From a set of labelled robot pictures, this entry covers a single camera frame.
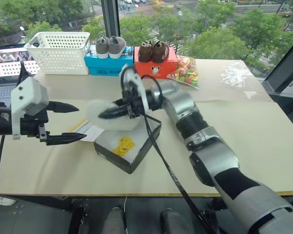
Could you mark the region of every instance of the gray pants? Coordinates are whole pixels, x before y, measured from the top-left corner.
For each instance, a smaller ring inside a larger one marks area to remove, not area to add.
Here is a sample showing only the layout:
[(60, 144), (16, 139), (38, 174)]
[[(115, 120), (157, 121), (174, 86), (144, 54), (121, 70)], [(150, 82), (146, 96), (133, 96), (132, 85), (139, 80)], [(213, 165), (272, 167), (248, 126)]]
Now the gray pants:
[[(123, 211), (115, 207), (108, 214), (101, 234), (125, 234)], [(182, 217), (172, 209), (167, 209), (161, 216), (163, 234), (190, 234), (190, 228)]]

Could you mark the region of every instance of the white basket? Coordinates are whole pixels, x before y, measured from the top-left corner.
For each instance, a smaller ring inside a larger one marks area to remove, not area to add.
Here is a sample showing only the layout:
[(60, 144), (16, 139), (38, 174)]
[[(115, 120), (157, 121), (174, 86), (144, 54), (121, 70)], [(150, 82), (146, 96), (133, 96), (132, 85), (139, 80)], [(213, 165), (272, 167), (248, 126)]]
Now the white basket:
[(84, 56), (90, 48), (89, 36), (85, 32), (40, 32), (24, 47), (45, 74), (87, 75)]

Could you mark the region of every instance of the plastic bag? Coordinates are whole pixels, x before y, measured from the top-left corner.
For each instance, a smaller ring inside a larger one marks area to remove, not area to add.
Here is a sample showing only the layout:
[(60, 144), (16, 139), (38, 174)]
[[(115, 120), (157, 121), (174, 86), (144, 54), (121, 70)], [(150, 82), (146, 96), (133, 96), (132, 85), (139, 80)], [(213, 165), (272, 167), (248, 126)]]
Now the plastic bag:
[(170, 73), (167, 78), (181, 82), (198, 89), (198, 73), (195, 65), (195, 60), (191, 57), (179, 56), (177, 70)]
[(239, 62), (236, 62), (225, 67), (225, 72), (221, 74), (221, 82), (231, 87), (241, 88), (245, 86), (245, 80), (247, 79), (245, 75), (249, 74), (250, 71), (245, 66), (242, 66)]

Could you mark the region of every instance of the red object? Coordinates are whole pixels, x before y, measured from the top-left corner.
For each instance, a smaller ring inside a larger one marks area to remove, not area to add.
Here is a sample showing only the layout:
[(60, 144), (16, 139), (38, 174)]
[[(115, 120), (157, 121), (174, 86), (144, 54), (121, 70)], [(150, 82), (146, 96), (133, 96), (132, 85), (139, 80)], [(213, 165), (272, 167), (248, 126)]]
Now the red object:
[(173, 47), (169, 48), (169, 55), (162, 63), (140, 62), (138, 59), (139, 46), (135, 47), (134, 66), (140, 76), (151, 75), (157, 79), (167, 79), (167, 75), (176, 71), (178, 60)]

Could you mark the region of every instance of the white table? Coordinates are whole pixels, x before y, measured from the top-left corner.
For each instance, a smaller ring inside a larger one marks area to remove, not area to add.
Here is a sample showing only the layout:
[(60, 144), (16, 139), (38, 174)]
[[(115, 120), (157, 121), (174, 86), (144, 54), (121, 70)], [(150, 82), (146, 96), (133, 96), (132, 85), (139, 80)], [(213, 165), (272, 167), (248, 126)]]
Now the white table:
[[(211, 63), (214, 70), (232, 63), (223, 60), (197, 62), (198, 65)], [(210, 94), (218, 100), (201, 100), (204, 98), (201, 92), (207, 92), (203, 91), (203, 85), (208, 86), (207, 71), (202, 69), (208, 68), (205, 65), (198, 67), (202, 89), (191, 90), (191, 95), (208, 124), (213, 125), (236, 152), (241, 171), (281, 195), (293, 195), (292, 123), (265, 93), (260, 94), (260, 98), (250, 99), (244, 91), (233, 89), (230, 92), (229, 88), (224, 88), (226, 91), (218, 90), (216, 94)], [(49, 113), (46, 129), (54, 135), (68, 132), (85, 117), (89, 99), (115, 100), (121, 95), (115, 77), (44, 76), (38, 73), (37, 79), (48, 86), (50, 99), (70, 103), (80, 109), (69, 114)], [(250, 85), (249, 89), (261, 92), (259, 82), (252, 76), (250, 80), (255, 85)], [(162, 121), (157, 140), (159, 147), (186, 191), (192, 196), (217, 196), (214, 188), (201, 184), (195, 176), (188, 160), (190, 152), (177, 136), (165, 112), (159, 110), (151, 115)], [(20, 141), (6, 137), (0, 168), (0, 194), (180, 195), (153, 148), (135, 172), (129, 175), (98, 156), (92, 143), (45, 146), (37, 139), (25, 136)]]

